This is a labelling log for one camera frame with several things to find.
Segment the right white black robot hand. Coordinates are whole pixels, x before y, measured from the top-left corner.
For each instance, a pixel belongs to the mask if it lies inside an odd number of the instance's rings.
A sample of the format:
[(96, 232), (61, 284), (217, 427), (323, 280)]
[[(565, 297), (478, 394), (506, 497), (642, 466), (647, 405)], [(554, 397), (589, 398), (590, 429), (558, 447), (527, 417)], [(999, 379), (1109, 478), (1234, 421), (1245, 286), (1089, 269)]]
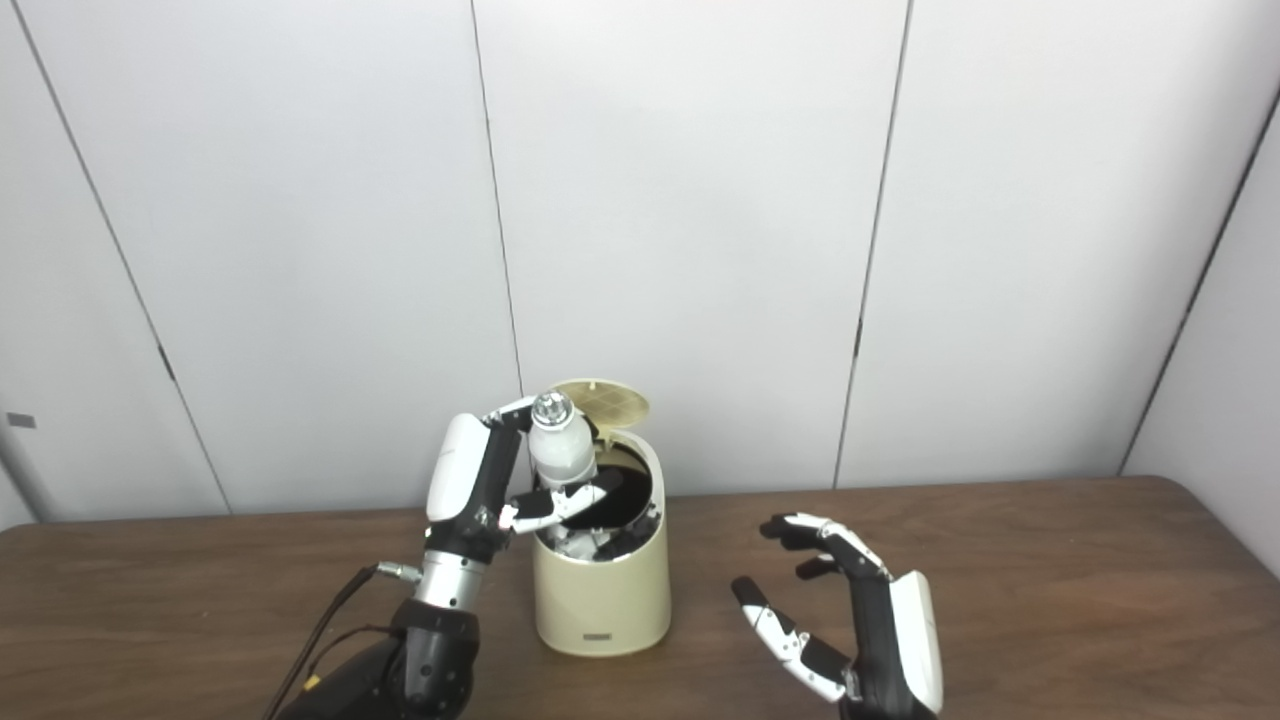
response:
[(841, 719), (937, 719), (945, 674), (927, 577), (893, 575), (858, 533), (831, 518), (774, 514), (759, 532), (785, 550), (815, 551), (796, 577), (842, 577), (851, 601), (858, 652), (847, 656), (799, 628), (750, 577), (733, 579), (742, 615), (781, 667)]

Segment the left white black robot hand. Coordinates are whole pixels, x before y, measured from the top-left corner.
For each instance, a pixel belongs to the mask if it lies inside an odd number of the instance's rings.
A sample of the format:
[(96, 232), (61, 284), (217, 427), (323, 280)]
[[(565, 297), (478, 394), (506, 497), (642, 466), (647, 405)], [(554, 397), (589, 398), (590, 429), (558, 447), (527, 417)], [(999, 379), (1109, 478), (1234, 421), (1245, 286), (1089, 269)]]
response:
[(489, 564), (512, 536), (559, 525), (616, 492), (622, 475), (617, 470), (598, 471), (589, 462), (566, 480), (507, 495), (522, 439), (536, 432), (559, 430), (580, 418), (559, 391), (521, 398), (485, 416), (454, 416), (428, 492), (425, 550), (453, 555), (466, 564)]

